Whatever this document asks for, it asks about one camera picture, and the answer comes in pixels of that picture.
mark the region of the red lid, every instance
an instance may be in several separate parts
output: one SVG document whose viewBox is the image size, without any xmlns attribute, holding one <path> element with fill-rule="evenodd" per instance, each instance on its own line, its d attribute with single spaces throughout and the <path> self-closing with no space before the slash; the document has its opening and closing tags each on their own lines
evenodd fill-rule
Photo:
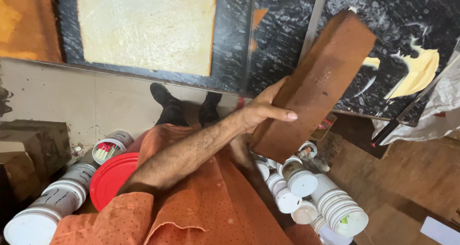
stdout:
<svg viewBox="0 0 460 245">
<path fill-rule="evenodd" d="M 101 211 L 135 171 L 139 153 L 120 154 L 104 162 L 94 173 L 89 187 L 91 201 Z"/>
</svg>

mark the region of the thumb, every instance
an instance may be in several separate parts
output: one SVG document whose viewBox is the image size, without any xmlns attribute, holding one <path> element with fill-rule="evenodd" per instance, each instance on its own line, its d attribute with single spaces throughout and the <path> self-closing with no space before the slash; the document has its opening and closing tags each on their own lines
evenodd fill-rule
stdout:
<svg viewBox="0 0 460 245">
<path fill-rule="evenodd" d="M 271 105 L 263 106 L 260 113 L 264 118 L 278 119 L 287 122 L 295 121 L 297 119 L 297 113 L 294 111 Z"/>
</svg>

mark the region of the black shoe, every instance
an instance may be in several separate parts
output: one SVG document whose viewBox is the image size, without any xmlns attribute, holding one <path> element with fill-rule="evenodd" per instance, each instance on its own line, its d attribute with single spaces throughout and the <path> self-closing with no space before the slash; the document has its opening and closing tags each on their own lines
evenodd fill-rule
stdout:
<svg viewBox="0 0 460 245">
<path fill-rule="evenodd" d="M 174 98 L 163 84 L 152 83 L 150 85 L 150 93 L 152 93 L 152 96 L 155 99 L 155 101 L 163 107 L 168 102 L 177 102 L 178 104 L 180 104 L 180 100 Z"/>
<path fill-rule="evenodd" d="M 198 121 L 202 127 L 204 127 L 206 123 L 212 123 L 219 120 L 219 114 L 216 108 L 221 98 L 222 94 L 220 93 L 208 92 L 206 94 L 206 98 L 198 112 Z"/>
</svg>

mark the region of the tiled floor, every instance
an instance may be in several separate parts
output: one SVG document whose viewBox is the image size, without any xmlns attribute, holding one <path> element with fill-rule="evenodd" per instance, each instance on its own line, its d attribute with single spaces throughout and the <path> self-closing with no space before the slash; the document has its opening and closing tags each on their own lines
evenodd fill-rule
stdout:
<svg viewBox="0 0 460 245">
<path fill-rule="evenodd" d="M 71 146 L 80 145 L 82 153 L 115 130 L 125 130 L 136 138 L 154 126 L 161 114 L 162 107 L 150 94 L 149 81 L 14 59 L 1 59 L 0 66 L 2 87 L 14 94 L 7 103 L 13 111 L 0 120 L 66 122 Z M 166 87 L 187 102 L 185 117 L 189 124 L 196 123 L 206 91 Z M 236 103 L 236 96 L 224 95 L 219 114 L 230 113 Z"/>
</svg>

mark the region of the table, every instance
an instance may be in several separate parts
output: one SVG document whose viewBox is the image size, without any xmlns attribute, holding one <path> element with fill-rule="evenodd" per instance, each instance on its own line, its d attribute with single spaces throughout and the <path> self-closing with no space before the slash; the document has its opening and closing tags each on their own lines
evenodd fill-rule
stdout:
<svg viewBox="0 0 460 245">
<path fill-rule="evenodd" d="M 290 75 L 296 67 L 315 0 L 217 0 L 210 77 L 88 63 L 83 58 L 76 0 L 57 2 L 68 66 L 254 97 Z M 378 57 L 381 64 L 377 71 L 362 67 L 333 111 L 389 120 L 416 96 L 391 101 L 383 98 L 407 74 L 405 64 L 390 55 L 398 51 L 411 54 L 411 36 L 419 37 L 423 48 L 439 49 L 439 73 L 460 36 L 460 3 L 456 0 L 326 0 L 318 34 L 334 14 L 350 6 L 358 9 L 362 21 L 378 37 L 370 56 Z M 251 14 L 258 8 L 268 8 L 268 12 L 257 28 L 251 30 Z M 258 47 L 250 52 L 252 37 Z M 373 84 L 362 92 L 373 78 Z M 417 124 L 428 99 L 429 95 L 406 116 L 407 124 Z"/>
</svg>

